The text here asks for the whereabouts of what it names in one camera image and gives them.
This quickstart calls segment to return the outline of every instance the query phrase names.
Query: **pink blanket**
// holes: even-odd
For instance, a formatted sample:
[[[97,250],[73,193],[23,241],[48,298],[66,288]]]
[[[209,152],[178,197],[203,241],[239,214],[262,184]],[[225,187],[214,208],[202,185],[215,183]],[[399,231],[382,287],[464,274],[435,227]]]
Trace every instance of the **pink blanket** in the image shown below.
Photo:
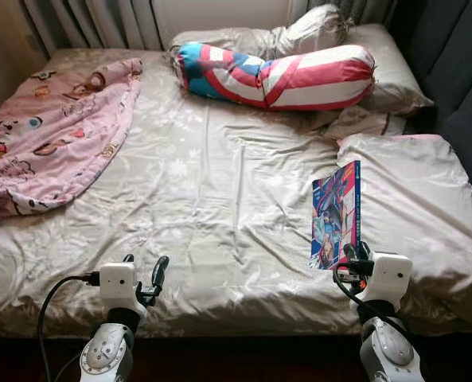
[[[40,72],[0,108],[0,219],[68,203],[126,138],[142,62]]]

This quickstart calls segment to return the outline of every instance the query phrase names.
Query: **red and white striped fabric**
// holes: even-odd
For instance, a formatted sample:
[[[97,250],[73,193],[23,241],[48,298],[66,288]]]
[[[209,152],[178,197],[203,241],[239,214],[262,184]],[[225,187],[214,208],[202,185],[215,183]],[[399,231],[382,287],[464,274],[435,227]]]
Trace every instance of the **red and white striped fabric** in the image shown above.
[[[191,92],[272,110],[330,110],[358,103],[373,87],[374,59],[359,45],[263,61],[206,44],[177,53]]]

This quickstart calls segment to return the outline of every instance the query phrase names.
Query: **wire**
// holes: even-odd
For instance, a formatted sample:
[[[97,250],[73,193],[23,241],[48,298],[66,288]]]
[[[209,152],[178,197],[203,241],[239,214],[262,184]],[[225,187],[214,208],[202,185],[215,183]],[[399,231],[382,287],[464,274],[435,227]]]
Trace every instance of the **wire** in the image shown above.
[[[78,358],[80,358],[82,352],[79,352],[76,354],[71,360],[69,360],[57,373],[55,380],[53,382],[59,382],[60,377],[62,376],[62,373],[66,371],[66,369],[71,366]]]
[[[62,279],[57,284],[55,284],[55,286],[46,296],[45,301],[43,302],[43,305],[41,307],[41,310],[39,311],[39,316],[37,318],[37,339],[39,340],[39,349],[41,351],[41,358],[43,359],[43,364],[45,365],[46,382],[52,382],[52,375],[50,373],[48,357],[46,356],[45,343],[43,341],[43,321],[45,320],[46,308],[48,307],[50,300],[52,300],[53,295],[62,286],[62,284],[71,280],[85,281],[85,277],[84,276],[69,276],[69,277],[66,277],[65,279]]]
[[[390,318],[386,317],[384,314],[382,314],[379,310],[377,310],[376,308],[374,308],[370,304],[367,304],[366,302],[361,301],[358,297],[356,297],[354,294],[349,292],[349,290],[345,287],[345,285],[338,278],[338,269],[341,268],[341,267],[349,267],[349,263],[338,263],[335,266],[334,270],[333,270],[333,280],[338,285],[338,287],[341,289],[341,291],[344,292],[344,294],[347,297],[349,297],[351,300],[353,300],[359,306],[363,306],[365,309],[372,311],[372,313],[374,313],[383,322],[386,322],[388,325],[392,326],[393,329],[398,331],[407,340],[409,340],[408,333],[400,325],[398,325],[396,322],[394,322]]]

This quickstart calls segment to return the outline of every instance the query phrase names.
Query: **book cover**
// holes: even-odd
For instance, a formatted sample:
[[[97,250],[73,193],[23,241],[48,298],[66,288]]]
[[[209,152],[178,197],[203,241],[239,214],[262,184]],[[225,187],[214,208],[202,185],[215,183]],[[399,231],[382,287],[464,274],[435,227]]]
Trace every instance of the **book cover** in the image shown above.
[[[310,266],[333,269],[345,262],[344,245],[360,244],[360,162],[312,183],[314,210]]]

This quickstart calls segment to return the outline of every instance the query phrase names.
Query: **bed sheet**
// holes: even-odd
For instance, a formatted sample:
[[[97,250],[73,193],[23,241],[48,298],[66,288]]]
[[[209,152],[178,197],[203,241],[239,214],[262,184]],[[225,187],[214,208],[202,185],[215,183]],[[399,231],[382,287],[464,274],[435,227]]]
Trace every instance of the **bed sheet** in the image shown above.
[[[334,141],[312,130],[318,115],[189,94],[158,52],[70,49],[47,69],[128,57],[142,58],[142,90],[111,164],[70,205],[0,224],[0,336],[33,337],[58,279],[127,253],[143,282],[159,256],[170,257],[140,337],[356,333],[331,272],[308,267],[311,182],[337,168]],[[415,311],[422,331],[467,327],[432,304]],[[98,288],[70,282],[45,332],[88,337],[101,321]]]

